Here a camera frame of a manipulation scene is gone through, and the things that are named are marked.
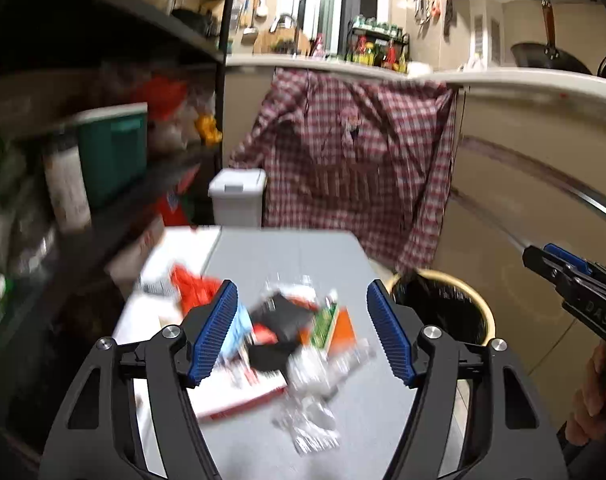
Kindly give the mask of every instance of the checkered cloth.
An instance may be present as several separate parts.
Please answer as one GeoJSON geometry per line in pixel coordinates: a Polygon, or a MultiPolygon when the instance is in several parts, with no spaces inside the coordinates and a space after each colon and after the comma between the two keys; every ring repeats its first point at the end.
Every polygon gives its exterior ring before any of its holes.
{"type": "Polygon", "coordinates": [[[263,168],[266,227],[351,231],[398,272],[429,267],[449,193],[455,92],[277,70],[234,168],[263,168]]]}

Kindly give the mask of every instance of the table top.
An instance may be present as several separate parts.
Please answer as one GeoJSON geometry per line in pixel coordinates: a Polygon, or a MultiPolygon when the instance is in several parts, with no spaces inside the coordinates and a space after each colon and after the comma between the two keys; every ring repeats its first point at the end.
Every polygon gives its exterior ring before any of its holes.
{"type": "MultiPolygon", "coordinates": [[[[273,400],[229,418],[201,422],[209,452],[223,480],[376,480],[383,478],[410,414],[416,390],[392,375],[366,309],[367,286],[376,274],[357,239],[341,231],[168,229],[150,255],[142,278],[167,275],[173,262],[190,272],[233,281],[241,303],[253,306],[267,279],[284,282],[309,276],[320,297],[336,289],[358,338],[376,357],[351,375],[330,402],[340,433],[338,449],[299,456],[288,433],[275,427],[280,401],[273,400]]],[[[115,332],[119,344],[143,340],[172,320],[169,300],[132,295],[115,332]]],[[[145,381],[135,380],[145,399],[145,381]]],[[[138,414],[150,471],[164,469],[148,408],[138,414]]],[[[449,432],[441,475],[458,465],[462,435],[455,420],[449,432]]]]}
{"type": "MultiPolygon", "coordinates": [[[[347,232],[224,228],[204,274],[236,283],[241,302],[256,303],[265,280],[307,275],[319,296],[332,288],[348,308],[358,338],[375,359],[350,376],[331,401],[341,434],[339,449],[299,456],[287,433],[272,424],[278,401],[240,415],[201,424],[224,480],[383,478],[407,422],[416,390],[392,375],[366,309],[376,275],[357,239],[347,232]]],[[[442,471],[456,469],[460,432],[451,428],[442,471]]]]}

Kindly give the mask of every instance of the silver bolt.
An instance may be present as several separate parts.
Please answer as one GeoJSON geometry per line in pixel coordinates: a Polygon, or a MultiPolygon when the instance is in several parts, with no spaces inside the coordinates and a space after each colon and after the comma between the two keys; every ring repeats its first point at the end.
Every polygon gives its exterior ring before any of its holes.
{"type": "Polygon", "coordinates": [[[168,325],[163,329],[163,337],[166,339],[174,339],[181,333],[181,327],[176,325],[168,325]]]}
{"type": "Polygon", "coordinates": [[[109,350],[114,345],[114,339],[111,337],[101,337],[96,342],[96,348],[99,350],[109,350]]]}
{"type": "Polygon", "coordinates": [[[503,339],[492,339],[490,345],[497,352],[502,352],[503,350],[507,349],[507,343],[503,339]]]}
{"type": "Polygon", "coordinates": [[[423,329],[423,334],[430,339],[438,339],[442,333],[441,329],[434,325],[428,325],[423,329]]]}

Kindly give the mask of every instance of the gray table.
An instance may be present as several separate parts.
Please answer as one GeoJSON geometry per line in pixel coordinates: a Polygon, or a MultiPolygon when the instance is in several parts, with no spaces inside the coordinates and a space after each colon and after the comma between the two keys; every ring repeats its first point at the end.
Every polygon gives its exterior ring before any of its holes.
{"type": "MultiPolygon", "coordinates": [[[[224,228],[204,274],[237,284],[253,305],[269,276],[308,275],[317,294],[335,288],[359,338],[377,356],[351,376],[331,402],[341,447],[299,456],[283,430],[273,426],[278,401],[240,415],[204,423],[201,430],[224,480],[383,478],[407,421],[416,390],[392,375],[366,309],[366,288],[376,279],[357,239],[346,232],[224,228]]],[[[450,428],[441,473],[456,469],[461,433],[450,428]]]]}

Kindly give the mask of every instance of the yellow bin rim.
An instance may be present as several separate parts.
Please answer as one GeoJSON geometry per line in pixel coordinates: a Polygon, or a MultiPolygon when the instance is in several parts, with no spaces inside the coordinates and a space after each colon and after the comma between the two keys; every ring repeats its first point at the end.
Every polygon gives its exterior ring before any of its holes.
{"type": "MultiPolygon", "coordinates": [[[[455,286],[456,288],[465,292],[470,298],[472,298],[472,301],[476,307],[481,311],[481,316],[483,316],[483,318],[486,320],[488,330],[482,345],[487,345],[496,337],[496,326],[494,325],[494,316],[492,315],[492,311],[490,310],[490,307],[488,307],[486,300],[484,300],[476,290],[474,290],[467,283],[462,282],[458,278],[446,274],[445,272],[441,272],[440,270],[416,269],[416,272],[426,280],[434,280],[435,282],[446,283],[447,285],[455,286]]],[[[395,274],[389,280],[387,280],[387,282],[385,282],[385,288],[389,294],[392,293],[392,287],[395,286],[400,279],[401,275],[395,274]]]]}

